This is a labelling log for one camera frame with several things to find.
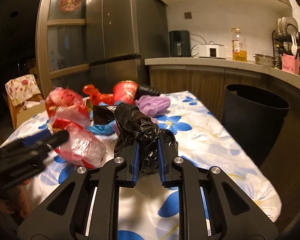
kitchen counter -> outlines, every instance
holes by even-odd
[[[281,133],[260,167],[282,201],[275,224],[279,231],[286,228],[300,209],[300,76],[253,63],[211,58],[151,58],[145,65],[150,68],[151,86],[162,93],[190,91],[220,122],[228,84],[260,87],[288,101],[290,109]]]
[[[300,89],[300,76],[282,71],[280,69],[256,65],[249,62],[246,63],[214,58],[169,57],[146,59],[145,65],[151,66],[151,69],[200,70],[200,66],[210,66],[252,71],[278,78]]]

refrigerator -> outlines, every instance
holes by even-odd
[[[87,56],[93,84],[150,84],[146,58],[169,57],[165,4],[159,0],[87,0]]]

glass panel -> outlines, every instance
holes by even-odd
[[[87,63],[86,27],[48,28],[50,71]]]
[[[54,89],[56,87],[68,87],[69,89],[86,97],[87,95],[82,92],[82,89],[85,85],[92,84],[92,79],[90,71],[85,71],[55,78],[52,80],[52,84]]]
[[[51,0],[48,20],[85,19],[86,0]]]

glass door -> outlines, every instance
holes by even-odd
[[[86,0],[41,0],[37,62],[46,97],[55,87],[82,94],[92,82],[86,49]]]

red paper cup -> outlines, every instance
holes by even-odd
[[[114,103],[117,101],[124,101],[133,105],[137,88],[138,84],[134,81],[126,80],[117,83],[113,88]]]

